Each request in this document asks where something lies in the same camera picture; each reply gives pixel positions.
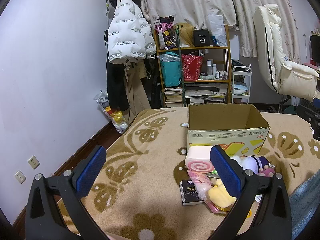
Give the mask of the white-haired purple doll plush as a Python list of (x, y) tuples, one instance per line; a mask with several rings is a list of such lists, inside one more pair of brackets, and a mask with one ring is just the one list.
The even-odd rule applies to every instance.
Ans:
[(252, 170), (259, 176), (272, 177), (275, 174), (275, 166), (263, 156), (239, 157), (235, 155), (231, 159), (235, 160), (243, 170)]

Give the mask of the yellow bear plush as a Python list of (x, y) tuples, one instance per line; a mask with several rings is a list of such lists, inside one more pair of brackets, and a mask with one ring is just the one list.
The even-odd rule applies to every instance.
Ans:
[(208, 197), (221, 210), (227, 210), (236, 202), (236, 198), (228, 193), (221, 179), (217, 179), (214, 186), (208, 190)]

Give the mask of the pink bagged soft item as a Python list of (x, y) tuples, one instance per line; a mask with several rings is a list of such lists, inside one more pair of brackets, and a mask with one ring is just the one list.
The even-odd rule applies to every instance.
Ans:
[(208, 191), (213, 188), (212, 181), (204, 173), (188, 170), (188, 175), (195, 185), (195, 190), (200, 200), (204, 201), (212, 213), (219, 212), (219, 209), (208, 197)]

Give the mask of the pink swirl roll plush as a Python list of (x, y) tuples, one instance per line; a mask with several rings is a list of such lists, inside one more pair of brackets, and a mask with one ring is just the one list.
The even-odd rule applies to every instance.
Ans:
[(200, 173), (209, 173), (214, 170), (210, 161), (212, 146), (191, 146), (185, 158), (187, 169)]

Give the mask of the open cardboard box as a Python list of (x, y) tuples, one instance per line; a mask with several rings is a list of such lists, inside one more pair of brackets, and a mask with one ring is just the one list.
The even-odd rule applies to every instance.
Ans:
[(188, 106), (187, 148), (220, 145), (231, 157), (259, 154), (270, 131), (252, 104)]

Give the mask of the white rolling cart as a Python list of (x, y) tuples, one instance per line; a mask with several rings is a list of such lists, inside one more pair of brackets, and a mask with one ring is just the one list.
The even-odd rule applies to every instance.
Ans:
[(232, 69), (232, 103), (249, 104), (251, 95), (252, 68), (234, 66)]

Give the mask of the cosmetic bottles group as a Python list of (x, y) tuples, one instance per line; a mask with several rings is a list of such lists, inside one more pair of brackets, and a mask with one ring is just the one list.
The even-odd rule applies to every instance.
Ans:
[(228, 73), (224, 70), (218, 70), (213, 60), (207, 60), (207, 79), (208, 80), (227, 80)]

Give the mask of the plastic bag on floor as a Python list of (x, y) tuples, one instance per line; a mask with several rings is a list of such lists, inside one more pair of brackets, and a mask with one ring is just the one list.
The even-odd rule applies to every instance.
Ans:
[(116, 131), (119, 134), (123, 134), (128, 127), (127, 121), (119, 109), (111, 108), (107, 90), (100, 90), (100, 92), (94, 97), (94, 100), (98, 104), (99, 108), (111, 120)]

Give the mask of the black hanging garment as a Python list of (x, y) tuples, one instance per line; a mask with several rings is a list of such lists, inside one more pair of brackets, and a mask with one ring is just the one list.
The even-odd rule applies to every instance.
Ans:
[(130, 107), (124, 83), (125, 66), (123, 64), (110, 63), (108, 56), (109, 53), (107, 53), (106, 57), (108, 100), (112, 109), (119, 109), (123, 112)]

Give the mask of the white plastic bag on shelf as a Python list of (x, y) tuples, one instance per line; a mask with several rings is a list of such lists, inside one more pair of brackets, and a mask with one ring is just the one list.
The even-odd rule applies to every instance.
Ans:
[(225, 24), (223, 21), (223, 16), (210, 14), (207, 16), (207, 21), (208, 21), (208, 29), (210, 30), (212, 35), (215, 37), (217, 44), (220, 47), (227, 47), (228, 42), (226, 37), (226, 30), (225, 30)]

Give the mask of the black box marked 40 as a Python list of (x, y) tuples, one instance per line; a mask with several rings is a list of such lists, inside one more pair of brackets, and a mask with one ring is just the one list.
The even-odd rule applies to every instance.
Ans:
[(194, 35), (194, 46), (195, 47), (207, 47), (210, 46), (210, 38), (208, 29), (195, 29)]

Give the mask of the blonde wig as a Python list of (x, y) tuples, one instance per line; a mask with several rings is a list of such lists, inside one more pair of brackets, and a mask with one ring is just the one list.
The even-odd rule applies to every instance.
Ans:
[(179, 32), (182, 47), (194, 46), (194, 26), (190, 23), (176, 23), (175, 29)]

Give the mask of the beige trench coat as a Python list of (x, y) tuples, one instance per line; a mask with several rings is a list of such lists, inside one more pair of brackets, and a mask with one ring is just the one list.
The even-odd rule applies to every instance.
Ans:
[(131, 63), (125, 68), (125, 90), (129, 102), (129, 108), (123, 111), (128, 124), (131, 124), (136, 115), (150, 108), (150, 103), (141, 82), (146, 78), (146, 67), (143, 61)]

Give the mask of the white puffer jacket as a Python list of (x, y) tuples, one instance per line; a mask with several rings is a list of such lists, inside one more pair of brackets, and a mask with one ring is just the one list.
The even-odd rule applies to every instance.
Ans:
[(108, 28), (107, 48), (108, 60), (112, 64), (155, 58), (156, 45), (151, 25), (134, 0), (117, 0)]

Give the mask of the wall power outlet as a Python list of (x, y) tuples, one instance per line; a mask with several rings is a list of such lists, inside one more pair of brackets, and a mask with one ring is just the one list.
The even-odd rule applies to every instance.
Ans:
[(31, 166), (31, 168), (34, 170), (40, 165), (40, 162), (34, 155), (28, 159), (28, 163)]

